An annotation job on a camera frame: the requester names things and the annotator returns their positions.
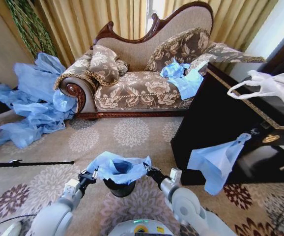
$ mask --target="chaise lounge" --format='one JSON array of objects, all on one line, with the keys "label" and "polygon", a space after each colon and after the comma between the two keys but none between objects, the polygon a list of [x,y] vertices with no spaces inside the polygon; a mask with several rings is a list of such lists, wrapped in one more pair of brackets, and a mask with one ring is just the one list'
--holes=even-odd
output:
[{"label": "chaise lounge", "polygon": [[209,42],[213,13],[206,3],[186,4],[164,20],[152,18],[151,29],[138,40],[118,36],[113,22],[107,23],[94,46],[57,79],[55,89],[77,98],[78,117],[183,115],[194,98],[181,100],[177,87],[160,76],[173,58],[191,64],[186,73],[202,61],[264,61]]}]

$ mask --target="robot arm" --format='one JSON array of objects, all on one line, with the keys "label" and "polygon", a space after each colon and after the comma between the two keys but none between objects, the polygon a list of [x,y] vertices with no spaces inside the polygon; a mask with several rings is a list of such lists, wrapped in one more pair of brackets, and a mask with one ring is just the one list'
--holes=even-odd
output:
[{"label": "robot arm", "polygon": [[[180,187],[181,171],[172,169],[170,177],[144,163],[147,176],[152,177],[163,191],[165,202],[174,217],[183,225],[190,224],[200,236],[235,236],[236,234],[214,213],[201,207],[197,196]],[[86,169],[79,173],[79,181],[65,184],[63,195],[52,205],[43,208],[35,217],[31,229],[35,236],[64,236],[72,220],[72,211],[79,205],[89,184],[96,182],[97,171]]]},{"label": "robot arm", "polygon": [[147,176],[152,177],[163,191],[165,202],[174,217],[183,225],[190,224],[200,236],[235,236],[236,234],[214,213],[206,211],[197,196],[188,188],[180,187],[181,170],[172,169],[170,177],[146,163]]},{"label": "robot arm", "polygon": [[96,182],[97,171],[79,173],[79,181],[69,180],[60,198],[43,208],[35,217],[31,229],[36,236],[64,236],[72,220],[72,211],[77,208],[89,184]]}]

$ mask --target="floral carpet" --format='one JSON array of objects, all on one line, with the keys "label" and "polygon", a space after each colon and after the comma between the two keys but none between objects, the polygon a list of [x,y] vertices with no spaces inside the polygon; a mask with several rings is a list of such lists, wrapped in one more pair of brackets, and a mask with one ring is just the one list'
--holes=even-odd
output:
[{"label": "floral carpet", "polygon": [[[0,125],[16,118],[9,112],[0,116]],[[66,122],[67,129],[43,135],[26,149],[17,149],[10,142],[0,146],[0,162],[75,160],[74,165],[0,168],[0,222],[36,214],[52,204],[64,184],[77,179],[77,173],[106,150],[125,157],[149,155],[152,164],[168,175],[175,167],[170,140],[181,121],[176,117],[73,119]],[[187,187],[204,208],[217,214],[237,235],[284,236],[284,183],[225,185],[216,196],[206,193],[203,186]],[[0,224],[0,235],[19,220],[23,223],[21,235],[31,235],[33,218],[21,217]],[[139,179],[125,198],[112,195],[101,180],[90,185],[74,211],[67,235],[105,236],[119,222],[137,218],[161,221],[175,235],[197,235],[192,227],[182,226],[174,219],[163,193],[147,177]]]}]

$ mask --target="black bucket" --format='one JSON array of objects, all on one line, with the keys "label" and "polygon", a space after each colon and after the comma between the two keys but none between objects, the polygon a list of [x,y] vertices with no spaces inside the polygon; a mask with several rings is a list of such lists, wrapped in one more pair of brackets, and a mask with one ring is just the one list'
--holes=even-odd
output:
[{"label": "black bucket", "polygon": [[113,182],[110,178],[103,179],[105,185],[110,189],[112,194],[114,194],[116,197],[123,198],[128,196],[133,190],[134,187],[136,186],[136,182],[133,181],[132,183],[128,184],[117,184]]}]

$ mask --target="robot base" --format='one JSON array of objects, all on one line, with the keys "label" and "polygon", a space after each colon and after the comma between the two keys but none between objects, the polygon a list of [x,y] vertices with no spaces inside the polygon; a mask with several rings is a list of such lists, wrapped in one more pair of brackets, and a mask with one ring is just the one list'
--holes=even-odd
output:
[{"label": "robot base", "polygon": [[142,235],[173,235],[173,233],[159,221],[137,219],[117,224],[108,236],[134,236],[135,233],[143,233]]}]

